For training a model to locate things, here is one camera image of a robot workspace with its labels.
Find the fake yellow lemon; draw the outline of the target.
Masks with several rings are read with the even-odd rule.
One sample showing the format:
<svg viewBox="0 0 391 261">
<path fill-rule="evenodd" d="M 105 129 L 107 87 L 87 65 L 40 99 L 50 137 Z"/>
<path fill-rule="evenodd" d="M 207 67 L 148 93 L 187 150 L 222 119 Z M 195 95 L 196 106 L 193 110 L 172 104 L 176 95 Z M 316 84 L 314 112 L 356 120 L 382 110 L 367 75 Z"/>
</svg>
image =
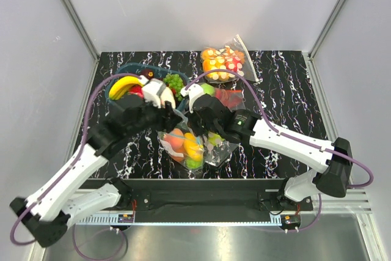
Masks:
<svg viewBox="0 0 391 261">
<path fill-rule="evenodd" d="M 183 147 L 192 160 L 201 161 L 203 159 L 203 145 L 192 133 L 184 134 Z"/>
</svg>

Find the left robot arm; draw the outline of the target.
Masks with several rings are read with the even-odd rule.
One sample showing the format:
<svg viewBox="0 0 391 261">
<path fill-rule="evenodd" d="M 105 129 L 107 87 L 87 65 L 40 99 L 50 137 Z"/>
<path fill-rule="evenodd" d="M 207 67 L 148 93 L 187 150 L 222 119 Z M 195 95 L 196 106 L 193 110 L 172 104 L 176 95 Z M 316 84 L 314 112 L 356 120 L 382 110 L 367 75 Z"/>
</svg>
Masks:
<svg viewBox="0 0 391 261">
<path fill-rule="evenodd" d="M 74 155 L 55 176 L 29 197 L 15 198 L 10 208 L 43 248 L 52 246 L 71 226 L 100 210 L 128 208 L 133 190 L 119 178 L 76 199 L 71 196 L 123 150 L 131 137 L 149 128 L 170 132 L 184 119 L 171 103 L 159 108 L 134 94 L 112 102 L 109 114 L 90 128 Z"/>
</svg>

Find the fake peach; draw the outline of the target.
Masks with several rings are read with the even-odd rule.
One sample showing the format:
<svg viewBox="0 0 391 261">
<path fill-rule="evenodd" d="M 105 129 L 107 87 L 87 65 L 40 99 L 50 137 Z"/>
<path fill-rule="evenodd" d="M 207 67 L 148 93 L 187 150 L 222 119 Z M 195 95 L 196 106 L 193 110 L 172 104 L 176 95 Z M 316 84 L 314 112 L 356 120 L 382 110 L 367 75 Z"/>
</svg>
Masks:
<svg viewBox="0 0 391 261">
<path fill-rule="evenodd" d="M 179 128 L 175 128 L 165 135 L 164 140 L 170 144 L 174 151 L 177 151 L 182 148 L 185 137 Z"/>
</svg>

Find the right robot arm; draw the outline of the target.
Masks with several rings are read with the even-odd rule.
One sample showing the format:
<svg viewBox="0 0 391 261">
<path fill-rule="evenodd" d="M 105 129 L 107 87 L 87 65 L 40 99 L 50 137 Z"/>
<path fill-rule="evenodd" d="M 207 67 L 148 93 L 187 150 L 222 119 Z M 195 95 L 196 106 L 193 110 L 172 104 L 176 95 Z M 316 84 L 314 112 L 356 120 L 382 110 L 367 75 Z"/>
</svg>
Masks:
<svg viewBox="0 0 391 261">
<path fill-rule="evenodd" d="M 349 141 L 318 140 L 278 125 L 268 124 L 258 114 L 239 109 L 231 111 L 217 98 L 203 94 L 189 101 L 189 123 L 193 132 L 218 134 L 222 139 L 275 151 L 306 164 L 309 171 L 286 178 L 270 203 L 275 210 L 291 210 L 314 194 L 343 198 L 349 184 L 352 164 Z"/>
</svg>

